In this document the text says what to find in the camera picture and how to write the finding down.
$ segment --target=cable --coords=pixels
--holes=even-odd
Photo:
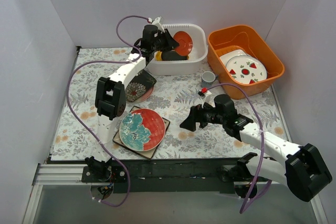
[[[99,145],[103,148],[103,150],[109,154],[115,161],[117,161],[118,164],[120,164],[122,166],[122,168],[125,170],[126,172],[126,175],[127,175],[127,181],[128,181],[128,187],[127,187],[127,193],[124,197],[124,199],[119,203],[119,204],[112,204],[112,203],[109,203],[109,202],[106,202],[106,201],[100,201],[106,205],[109,205],[111,207],[119,207],[121,206],[127,199],[129,193],[130,193],[130,189],[131,189],[131,178],[130,178],[130,173],[129,171],[127,170],[126,166],[119,160],[117,159],[115,156],[112,155],[112,153],[110,153],[106,147],[100,142],[99,138],[97,137],[97,135],[89,128],[86,126],[86,124],[78,117],[78,115],[75,113],[75,111],[73,110],[71,104],[70,104],[70,96],[69,96],[69,91],[70,91],[70,84],[71,84],[71,80],[74,76],[74,74],[79,70],[81,69],[82,67],[86,66],[86,65],[89,65],[89,64],[93,64],[93,63],[116,63],[116,64],[128,64],[128,63],[131,63],[131,62],[134,62],[134,61],[137,61],[138,59],[140,59],[140,57],[142,56],[141,54],[141,50],[136,47],[136,46],[133,46],[129,43],[127,43],[125,40],[123,40],[120,35],[119,35],[119,26],[120,24],[125,20],[125,19],[128,19],[128,18],[142,18],[142,19],[146,19],[148,22],[149,22],[149,19],[146,18],[146,17],[142,17],[142,16],[137,16],[137,15],[131,15],[131,16],[127,16],[123,19],[121,19],[118,24],[117,24],[117,27],[116,27],[116,32],[117,32],[117,36],[118,38],[124,42],[126,45],[136,49],[138,52],[139,52],[139,57],[137,57],[136,59],[132,60],[132,61],[111,61],[111,60],[94,60],[94,61],[89,61],[89,62],[86,62],[82,65],[80,65],[79,67],[77,67],[70,75],[70,78],[68,80],[68,84],[67,84],[67,89],[66,89],[66,99],[67,99],[67,104],[68,104],[68,107],[70,109],[70,111],[72,112],[72,114],[74,115],[74,117],[78,120],[78,122],[83,125],[84,128],[86,128],[88,130],[88,132],[91,133],[91,135],[97,140],[97,142],[99,143]]]
[[[269,180],[266,184],[266,186],[262,189],[262,191],[260,193],[258,193],[253,199],[251,199],[249,202],[248,202],[248,198],[249,196],[251,195],[252,193],[252,190],[254,188],[254,186],[257,184],[257,179],[258,179],[258,175],[259,175],[259,172],[260,172],[260,169],[261,169],[261,165],[263,163],[263,159],[264,159],[264,147],[265,147],[265,136],[264,136],[264,131],[263,131],[263,123],[261,122],[261,119],[260,119],[260,116],[258,115],[256,109],[254,108],[251,100],[249,99],[247,93],[241,89],[239,86],[235,85],[235,84],[231,84],[231,83],[220,83],[220,84],[217,84],[217,85],[214,85],[210,88],[208,88],[207,90],[210,90],[210,89],[213,89],[215,87],[218,87],[218,86],[232,86],[232,87],[235,87],[237,89],[239,89],[243,95],[246,97],[248,103],[250,104],[256,118],[257,118],[257,121],[258,121],[258,124],[259,124],[259,128],[260,128],[260,132],[261,132],[261,153],[260,153],[260,159],[259,159],[259,163],[258,163],[258,166],[257,166],[257,169],[256,169],[256,173],[253,177],[253,180],[252,180],[252,183],[250,185],[250,188],[247,192],[247,195],[243,201],[243,204],[242,204],[242,207],[240,208],[240,211],[239,213],[242,214],[243,212],[246,211],[246,209],[258,198],[260,198],[262,195],[264,195],[266,193],[266,191],[269,189],[271,183],[272,183],[272,180]]]

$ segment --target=floral tablecloth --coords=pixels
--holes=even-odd
[[[81,49],[76,66],[92,60],[126,60],[129,48]],[[78,70],[70,86],[71,104],[80,118],[97,132],[98,116],[95,108],[97,80],[112,74],[120,65],[96,63]],[[195,74],[186,76],[154,76],[157,83],[152,95],[137,104],[127,104],[123,118],[136,105],[155,110],[162,117],[171,121],[166,135],[153,158],[219,158],[241,157],[248,152],[259,153],[254,147],[241,143],[228,136],[220,125],[209,124],[195,132],[179,128],[179,124],[188,116],[190,107],[201,103],[197,90],[201,88],[201,74],[211,71],[207,61]],[[221,87],[212,89],[214,95],[224,93]],[[271,89],[251,97],[264,127],[277,136],[287,140],[284,125]],[[235,101],[238,113],[252,118],[255,116],[246,99]],[[67,105],[64,106],[51,148],[53,161],[82,161],[90,157],[97,146],[96,140],[76,121]],[[112,141],[107,148],[119,159],[140,159]]]

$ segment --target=white plate with strawberry print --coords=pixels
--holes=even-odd
[[[251,55],[233,57],[227,62],[226,69],[235,81],[242,84],[253,84],[267,79],[265,66]]]

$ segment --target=small white cup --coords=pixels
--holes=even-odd
[[[212,83],[218,78],[217,75],[210,71],[206,71],[202,74],[202,82],[201,87],[202,88],[210,88]]]

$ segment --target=floral pattern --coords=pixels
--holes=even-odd
[[[146,87],[140,83],[131,82],[127,85],[125,93],[128,101],[135,101],[146,93]]]
[[[80,49],[76,66],[92,60],[126,60],[130,54],[129,48],[90,48]],[[94,131],[98,129],[95,95],[97,81],[116,71],[120,65],[94,63],[78,70],[70,86],[71,104],[78,116]],[[152,95],[136,105],[155,110],[159,115],[171,121],[164,139],[159,145],[153,158],[219,158],[242,157],[248,152],[260,153],[254,147],[241,143],[228,136],[219,125],[209,124],[204,129],[189,132],[181,129],[179,124],[188,116],[190,107],[202,103],[197,95],[201,88],[201,75],[211,71],[207,61],[202,63],[197,73],[184,76],[154,76],[157,83]],[[224,93],[221,87],[211,90],[213,97]],[[272,89],[250,97],[263,122],[263,127],[276,136],[287,140],[283,122],[276,104]],[[134,104],[127,103],[124,114],[116,118],[123,119]],[[246,99],[235,101],[238,113],[253,120],[255,115]],[[62,110],[57,126],[51,160],[53,161],[82,161],[90,157],[96,148],[96,140],[77,122],[66,103]],[[115,148],[111,141],[106,148],[120,159],[142,159],[143,157],[125,149]]]
[[[142,116],[131,113],[122,120],[119,132],[124,145],[135,151],[143,151],[143,144],[149,142],[151,135],[151,131],[142,125]]]

